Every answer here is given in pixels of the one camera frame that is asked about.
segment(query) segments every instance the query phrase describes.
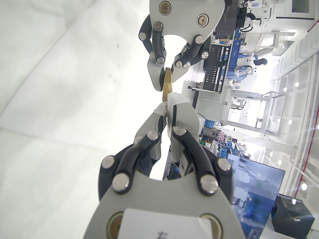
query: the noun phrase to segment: white label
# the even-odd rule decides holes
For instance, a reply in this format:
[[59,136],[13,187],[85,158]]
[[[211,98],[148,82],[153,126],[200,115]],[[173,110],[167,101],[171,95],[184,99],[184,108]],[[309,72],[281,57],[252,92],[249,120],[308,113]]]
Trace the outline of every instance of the white label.
[[126,209],[118,239],[213,239],[211,222],[198,217]]

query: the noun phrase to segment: screen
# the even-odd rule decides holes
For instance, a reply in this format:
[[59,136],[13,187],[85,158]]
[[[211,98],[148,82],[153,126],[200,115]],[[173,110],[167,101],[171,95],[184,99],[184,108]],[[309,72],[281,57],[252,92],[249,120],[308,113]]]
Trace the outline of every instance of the screen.
[[285,171],[228,154],[233,169],[232,209],[247,239],[258,239],[275,204]]

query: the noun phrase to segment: black box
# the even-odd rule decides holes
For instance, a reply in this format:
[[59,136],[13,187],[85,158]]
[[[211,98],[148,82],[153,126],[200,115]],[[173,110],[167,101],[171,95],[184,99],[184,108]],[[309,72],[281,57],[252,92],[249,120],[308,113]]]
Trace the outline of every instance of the black box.
[[302,200],[279,194],[271,212],[275,232],[296,239],[306,239],[314,222]]

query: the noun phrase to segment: glass enclosure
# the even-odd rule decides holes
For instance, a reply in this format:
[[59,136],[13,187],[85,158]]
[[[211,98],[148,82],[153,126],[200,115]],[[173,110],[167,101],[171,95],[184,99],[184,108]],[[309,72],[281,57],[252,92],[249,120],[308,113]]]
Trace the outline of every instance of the glass enclosure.
[[279,136],[288,95],[268,92],[257,94],[233,91],[227,124],[255,132]]

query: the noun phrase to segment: metal screw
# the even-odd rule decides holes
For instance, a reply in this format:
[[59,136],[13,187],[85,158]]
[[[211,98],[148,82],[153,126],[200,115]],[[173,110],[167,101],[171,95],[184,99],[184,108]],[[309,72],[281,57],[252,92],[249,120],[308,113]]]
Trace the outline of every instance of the metal screw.
[[177,61],[177,62],[175,63],[175,66],[176,66],[177,68],[180,68],[180,67],[183,66],[183,63],[182,63],[181,61]]
[[146,39],[146,34],[143,32],[139,33],[139,38],[144,41]]
[[113,190],[120,192],[126,190],[129,186],[130,178],[125,173],[119,173],[114,176],[112,181]]
[[201,36],[201,35],[197,35],[196,37],[195,37],[195,42],[197,43],[197,44],[201,44],[201,43],[203,43],[204,42],[204,38],[203,38],[203,36]]
[[174,127],[174,132],[177,136],[185,135],[186,129],[182,126],[176,126]]
[[218,159],[217,164],[223,172],[228,172],[232,167],[226,158]]
[[107,156],[103,159],[102,161],[102,167],[105,168],[105,169],[109,169],[111,168],[115,163],[115,159],[113,156]]
[[160,31],[162,31],[162,29],[163,29],[163,24],[161,22],[156,22],[154,24],[154,30],[155,31],[160,32]]
[[190,68],[190,62],[187,62],[187,63],[183,66],[183,68],[185,68],[185,69]]
[[158,137],[159,137],[159,134],[157,133],[157,131],[155,130],[151,130],[147,133],[147,137],[150,139],[150,140],[157,140]]
[[202,59],[206,59],[209,56],[209,53],[207,51],[202,52]]
[[200,185],[204,191],[213,194],[217,191],[218,182],[216,178],[210,174],[206,174],[200,178]]
[[159,57],[159,58],[157,59],[157,62],[158,62],[160,65],[164,64],[164,63],[165,63],[164,57]]
[[168,1],[162,1],[159,5],[159,12],[162,15],[168,15],[171,12],[171,4]]
[[141,136],[136,137],[133,143],[134,143],[135,145],[138,144],[139,141],[140,141],[142,138],[143,138],[143,137],[141,137]]
[[199,27],[205,27],[208,24],[208,16],[206,14],[200,14],[197,17],[197,24]]

